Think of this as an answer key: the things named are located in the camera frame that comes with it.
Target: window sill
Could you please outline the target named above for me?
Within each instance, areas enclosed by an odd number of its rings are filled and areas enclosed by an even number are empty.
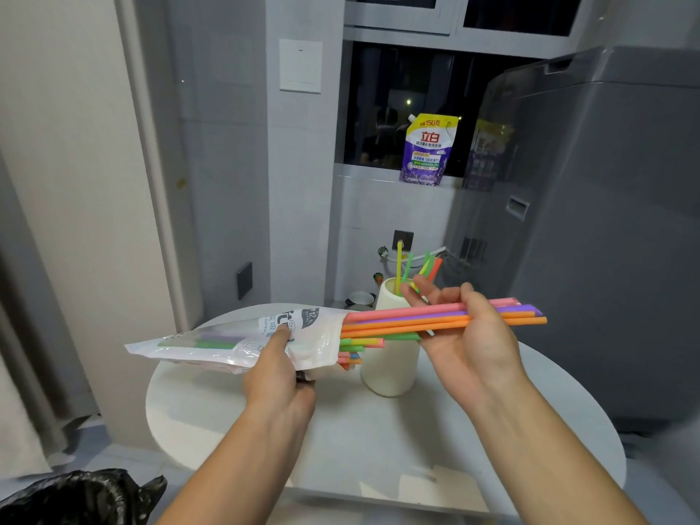
[[[422,187],[421,184],[409,184],[398,180],[398,169],[385,169],[382,167],[342,164],[342,173],[338,175],[345,178],[363,178],[365,180],[376,180],[378,182],[391,182],[397,184],[406,184],[409,186]],[[428,187],[440,187],[448,190],[459,190],[462,187],[462,178],[443,176],[439,186]]]

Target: person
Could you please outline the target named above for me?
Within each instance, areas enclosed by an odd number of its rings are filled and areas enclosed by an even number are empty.
[[[467,328],[422,334],[440,382],[474,424],[526,524],[646,524],[636,508],[527,377],[512,330],[469,283],[416,286],[430,304],[463,302]],[[414,307],[429,305],[404,283]],[[244,376],[247,405],[158,525],[265,523],[292,472],[316,400],[298,383],[280,327]]]

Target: round white table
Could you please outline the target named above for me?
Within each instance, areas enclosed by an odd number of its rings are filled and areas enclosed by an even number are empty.
[[[261,304],[202,326],[310,307]],[[520,344],[532,382],[618,485],[625,453],[612,422],[572,376]],[[414,386],[403,396],[374,394],[359,371],[316,383],[316,413],[287,486],[303,494],[381,501],[442,512],[517,515],[473,425],[447,395],[423,351]],[[161,362],[145,413],[172,459],[197,469],[245,407],[241,376]]]

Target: plastic bag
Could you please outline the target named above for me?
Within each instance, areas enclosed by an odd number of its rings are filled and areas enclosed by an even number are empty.
[[[406,130],[399,180],[439,185],[450,157],[458,122],[457,116],[418,114]]]
[[[130,353],[148,358],[186,361],[233,374],[253,367],[280,324],[291,336],[285,352],[297,371],[336,365],[340,330],[347,311],[315,307],[214,326],[161,339],[127,344]]]
[[[77,470],[37,481],[0,501],[0,523],[145,525],[167,485],[159,476],[139,486],[120,468]]]

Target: left hand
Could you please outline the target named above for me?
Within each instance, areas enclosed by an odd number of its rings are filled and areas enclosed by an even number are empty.
[[[292,361],[284,352],[289,328],[277,327],[258,362],[243,376],[243,391],[252,415],[290,417],[294,423],[309,423],[316,405],[313,383],[297,383]]]

